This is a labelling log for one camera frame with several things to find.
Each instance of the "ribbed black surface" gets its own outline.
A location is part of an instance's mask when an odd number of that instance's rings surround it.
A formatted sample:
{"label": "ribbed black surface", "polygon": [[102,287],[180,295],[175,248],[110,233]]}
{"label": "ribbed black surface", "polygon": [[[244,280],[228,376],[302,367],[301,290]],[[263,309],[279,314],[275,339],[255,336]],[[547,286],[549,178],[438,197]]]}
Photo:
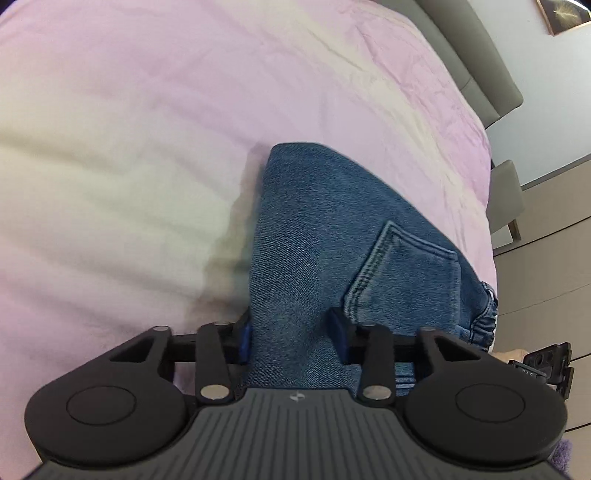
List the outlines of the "ribbed black surface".
{"label": "ribbed black surface", "polygon": [[47,463],[30,480],[558,480],[542,463],[476,472],[423,451],[387,410],[344,390],[247,391],[229,407],[203,410],[174,446],[136,465],[77,471]]}

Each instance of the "bedsheet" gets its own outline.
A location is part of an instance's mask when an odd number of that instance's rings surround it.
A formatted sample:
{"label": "bedsheet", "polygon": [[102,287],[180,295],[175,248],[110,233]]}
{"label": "bedsheet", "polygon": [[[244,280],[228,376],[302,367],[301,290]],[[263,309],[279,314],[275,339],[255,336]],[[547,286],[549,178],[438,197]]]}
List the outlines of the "bedsheet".
{"label": "bedsheet", "polygon": [[38,462],[22,417],[43,384],[153,325],[238,318],[260,172],[294,141],[355,159],[496,285],[485,131],[404,17],[366,0],[2,14],[0,478]]}

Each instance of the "wrinkled fabric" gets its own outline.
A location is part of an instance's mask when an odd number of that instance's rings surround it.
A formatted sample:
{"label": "wrinkled fabric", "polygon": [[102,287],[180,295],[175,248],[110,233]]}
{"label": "wrinkled fabric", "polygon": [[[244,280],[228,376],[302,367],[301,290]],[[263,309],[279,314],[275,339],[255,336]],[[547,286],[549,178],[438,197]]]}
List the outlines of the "wrinkled fabric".
{"label": "wrinkled fabric", "polygon": [[[0,478],[44,384],[249,303],[259,174],[328,145],[496,288],[490,148],[406,18],[365,0],[16,0],[0,15]],[[190,374],[179,375],[186,386]]]}
{"label": "wrinkled fabric", "polygon": [[[250,276],[253,340],[246,384],[356,391],[324,316],[401,335],[431,326],[483,350],[493,341],[496,297],[466,258],[397,192],[354,161],[317,144],[271,150]],[[397,364],[397,393],[414,385]]]}

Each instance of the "blue denim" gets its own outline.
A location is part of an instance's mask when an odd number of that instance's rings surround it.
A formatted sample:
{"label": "blue denim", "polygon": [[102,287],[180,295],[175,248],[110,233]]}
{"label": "blue denim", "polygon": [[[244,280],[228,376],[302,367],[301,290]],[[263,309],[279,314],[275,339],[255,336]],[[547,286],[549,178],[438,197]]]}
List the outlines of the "blue denim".
{"label": "blue denim", "polygon": [[[494,292],[459,250],[378,178],[317,144],[271,151],[250,295],[248,386],[355,392],[361,369],[339,362],[324,323],[330,307],[402,335],[437,327],[482,349],[496,324]],[[405,394],[412,366],[396,373]]]}

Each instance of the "gray headboard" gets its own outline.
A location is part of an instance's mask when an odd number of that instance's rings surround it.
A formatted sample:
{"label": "gray headboard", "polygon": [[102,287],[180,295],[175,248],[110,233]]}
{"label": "gray headboard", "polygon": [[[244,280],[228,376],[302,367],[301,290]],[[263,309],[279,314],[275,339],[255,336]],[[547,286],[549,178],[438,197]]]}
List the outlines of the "gray headboard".
{"label": "gray headboard", "polygon": [[417,26],[485,127],[523,103],[521,92],[468,0],[376,1]]}

